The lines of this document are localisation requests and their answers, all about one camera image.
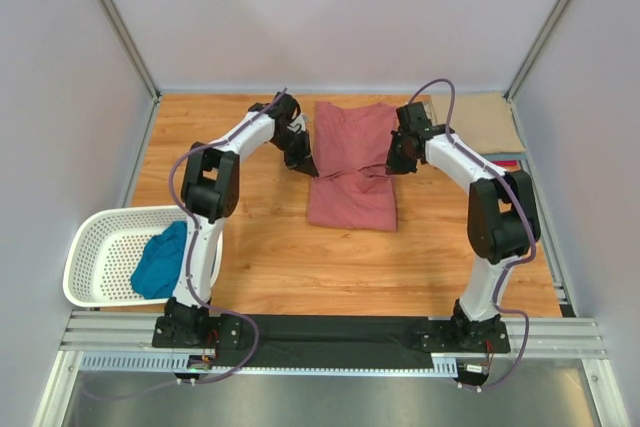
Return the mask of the pink t shirt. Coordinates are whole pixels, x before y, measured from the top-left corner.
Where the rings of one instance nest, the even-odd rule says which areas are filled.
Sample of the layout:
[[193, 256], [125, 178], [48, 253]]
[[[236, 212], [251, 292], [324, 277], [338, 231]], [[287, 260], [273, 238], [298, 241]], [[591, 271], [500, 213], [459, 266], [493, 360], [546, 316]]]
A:
[[343, 109], [318, 102], [307, 220], [336, 229], [397, 230], [394, 181], [386, 172], [395, 108], [386, 103]]

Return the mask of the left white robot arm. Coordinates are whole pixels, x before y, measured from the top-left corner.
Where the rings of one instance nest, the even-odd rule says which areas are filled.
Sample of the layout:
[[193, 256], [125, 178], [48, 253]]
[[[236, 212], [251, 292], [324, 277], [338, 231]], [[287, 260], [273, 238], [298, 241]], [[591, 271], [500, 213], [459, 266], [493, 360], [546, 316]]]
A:
[[177, 161], [186, 165], [179, 192], [174, 189], [177, 168], [171, 168], [170, 194], [187, 216], [187, 234], [178, 281], [156, 321], [153, 346], [213, 346], [211, 289], [220, 271], [223, 229], [240, 199], [241, 164], [266, 143], [283, 153], [287, 169], [318, 176], [304, 115], [297, 100], [286, 92], [277, 93], [269, 104], [250, 107], [221, 138], [194, 143]]

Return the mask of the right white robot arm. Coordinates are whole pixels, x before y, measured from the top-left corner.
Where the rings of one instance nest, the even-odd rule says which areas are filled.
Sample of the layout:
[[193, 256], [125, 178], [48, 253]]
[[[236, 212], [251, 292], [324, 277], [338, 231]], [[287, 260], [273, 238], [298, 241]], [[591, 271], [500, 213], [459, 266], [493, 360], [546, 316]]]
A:
[[516, 265], [536, 255], [540, 224], [533, 182], [481, 158], [445, 124], [431, 122], [421, 102], [396, 110], [386, 169], [414, 173], [418, 165], [439, 169], [468, 196], [467, 238], [474, 252], [467, 287], [448, 320], [419, 324], [424, 349], [433, 352], [503, 353], [508, 348], [501, 300]]

